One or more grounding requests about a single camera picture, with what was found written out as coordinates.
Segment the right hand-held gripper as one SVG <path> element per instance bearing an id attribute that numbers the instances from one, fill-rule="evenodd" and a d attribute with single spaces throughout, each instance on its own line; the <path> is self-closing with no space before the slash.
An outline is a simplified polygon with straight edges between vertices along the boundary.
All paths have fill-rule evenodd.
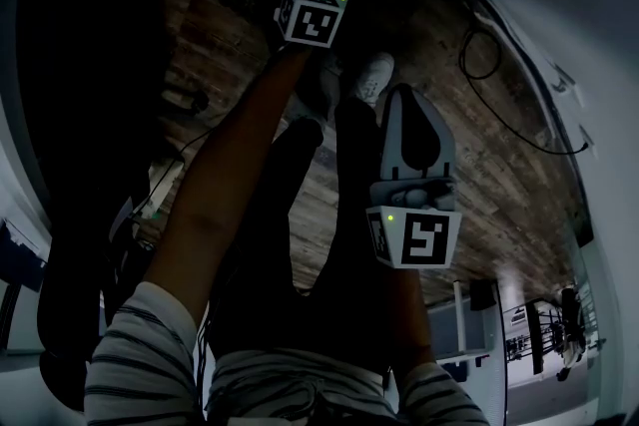
<path id="1" fill-rule="evenodd" d="M 406 84 L 388 93 L 382 131 L 380 177 L 402 181 L 382 181 L 369 189 L 366 219 L 375 257 L 394 269 L 448 268 L 462 220 L 450 178 L 452 131 L 437 109 Z M 409 180 L 415 171 L 431 179 Z"/>

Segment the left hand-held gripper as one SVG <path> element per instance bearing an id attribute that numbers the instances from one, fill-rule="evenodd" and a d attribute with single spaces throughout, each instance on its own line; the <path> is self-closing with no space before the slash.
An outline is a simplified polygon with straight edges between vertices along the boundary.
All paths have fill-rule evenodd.
<path id="1" fill-rule="evenodd" d="M 329 48 L 347 0 L 282 0 L 274 20 L 286 42 Z"/>

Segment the person's left forearm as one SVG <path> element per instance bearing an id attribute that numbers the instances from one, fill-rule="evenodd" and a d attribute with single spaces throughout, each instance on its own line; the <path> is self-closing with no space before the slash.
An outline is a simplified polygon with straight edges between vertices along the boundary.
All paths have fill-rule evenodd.
<path id="1" fill-rule="evenodd" d="M 196 322 L 311 53 L 293 44 L 269 61 L 209 134 L 178 189 L 145 279 L 180 301 Z"/>

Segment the person's right forearm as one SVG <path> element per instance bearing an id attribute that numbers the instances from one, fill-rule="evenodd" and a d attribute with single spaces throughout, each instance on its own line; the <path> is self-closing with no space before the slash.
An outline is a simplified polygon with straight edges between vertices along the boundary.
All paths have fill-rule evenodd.
<path id="1" fill-rule="evenodd" d="M 434 361 L 430 327 L 419 274 L 393 269 L 387 277 L 391 368 L 403 377 L 415 367 Z"/>

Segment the person's left white shoe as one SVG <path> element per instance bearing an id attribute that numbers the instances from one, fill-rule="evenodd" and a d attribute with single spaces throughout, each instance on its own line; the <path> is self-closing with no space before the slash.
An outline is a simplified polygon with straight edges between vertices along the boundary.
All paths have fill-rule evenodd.
<path id="1" fill-rule="evenodd" d="M 327 123 L 339 101 L 342 71 L 342 63 L 333 51 L 313 53 L 296 84 L 293 107 L 296 116 Z"/>

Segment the person's white shoe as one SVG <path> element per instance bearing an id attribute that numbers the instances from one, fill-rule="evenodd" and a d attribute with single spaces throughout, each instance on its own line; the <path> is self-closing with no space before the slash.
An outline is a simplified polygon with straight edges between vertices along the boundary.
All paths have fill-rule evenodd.
<path id="1" fill-rule="evenodd" d="M 296 84 L 293 107 L 296 116 L 327 123 L 339 101 L 342 71 L 342 63 L 333 51 L 313 53 Z"/>
<path id="2" fill-rule="evenodd" d="M 394 58 L 380 52 L 370 57 L 356 75 L 349 95 L 374 108 L 388 86 L 394 70 Z"/>

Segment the person's right white shoe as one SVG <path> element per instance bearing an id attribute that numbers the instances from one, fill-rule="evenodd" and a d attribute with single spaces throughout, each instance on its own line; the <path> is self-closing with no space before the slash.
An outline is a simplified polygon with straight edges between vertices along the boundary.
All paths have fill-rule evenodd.
<path id="1" fill-rule="evenodd" d="M 394 70 L 394 58 L 380 52 L 370 57 L 356 75 L 349 95 L 374 108 L 388 86 Z"/>

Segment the black skirting board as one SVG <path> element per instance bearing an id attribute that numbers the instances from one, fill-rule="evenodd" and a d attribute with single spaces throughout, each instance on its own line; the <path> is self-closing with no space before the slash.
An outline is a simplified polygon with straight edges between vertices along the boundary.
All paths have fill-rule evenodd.
<path id="1" fill-rule="evenodd" d="M 481 103 L 510 134 L 540 153 L 567 158 L 569 160 L 582 201 L 582 212 L 578 213 L 571 222 L 571 229 L 577 245 L 582 247 L 594 239 L 585 188 L 576 160 L 577 155 L 584 153 L 583 144 L 578 149 L 572 148 L 572 143 L 569 140 L 564 123 L 551 97 L 550 74 L 540 68 L 536 59 L 530 56 L 525 45 L 520 41 L 519 36 L 515 34 L 514 27 L 506 20 L 504 9 L 499 7 L 495 0 L 463 0 L 463 2 L 465 9 L 469 12 L 470 22 L 463 36 L 458 53 L 457 66 L 475 96 L 481 100 Z M 478 36 L 490 40 L 496 49 L 495 64 L 488 72 L 482 75 L 473 74 L 467 68 L 467 52 L 473 39 Z M 483 99 L 479 90 L 476 88 L 478 82 L 485 81 L 496 75 L 506 55 L 510 55 L 517 63 L 520 72 L 523 74 L 528 85 L 533 89 L 546 125 L 550 130 L 551 138 L 563 147 L 561 151 L 551 151 L 547 148 L 543 148 L 524 137 L 506 123 L 497 111 Z"/>

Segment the person's black trousers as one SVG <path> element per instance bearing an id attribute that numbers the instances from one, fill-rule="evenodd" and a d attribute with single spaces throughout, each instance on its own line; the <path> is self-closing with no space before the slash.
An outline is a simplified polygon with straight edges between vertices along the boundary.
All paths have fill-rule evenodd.
<path id="1" fill-rule="evenodd" d="M 390 363 L 376 260 L 365 211 L 378 167 L 374 109 L 358 98 L 335 111 L 336 150 L 293 121 L 273 142 L 211 295 L 209 346 L 291 348 L 376 373 Z"/>

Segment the white power strip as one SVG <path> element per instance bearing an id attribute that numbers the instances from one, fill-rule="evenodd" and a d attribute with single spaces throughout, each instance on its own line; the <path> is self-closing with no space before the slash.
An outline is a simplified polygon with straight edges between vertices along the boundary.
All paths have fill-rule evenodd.
<path id="1" fill-rule="evenodd" d="M 184 167 L 182 160 L 161 159 L 149 168 L 150 191 L 133 210 L 133 216 L 148 219 L 160 208 Z"/>

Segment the white wall socket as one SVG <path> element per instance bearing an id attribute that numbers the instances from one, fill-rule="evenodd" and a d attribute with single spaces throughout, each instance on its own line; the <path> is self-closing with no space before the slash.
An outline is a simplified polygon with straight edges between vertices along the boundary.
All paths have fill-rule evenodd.
<path id="1" fill-rule="evenodd" d="M 550 83 L 553 97 L 571 101 L 579 108 L 584 108 L 584 98 L 579 84 L 560 66 L 552 64 L 551 70 L 554 72 Z"/>
<path id="2" fill-rule="evenodd" d="M 594 159 L 598 159 L 598 150 L 592 137 L 582 125 L 579 126 L 579 131 L 583 139 L 584 152 L 590 154 Z"/>

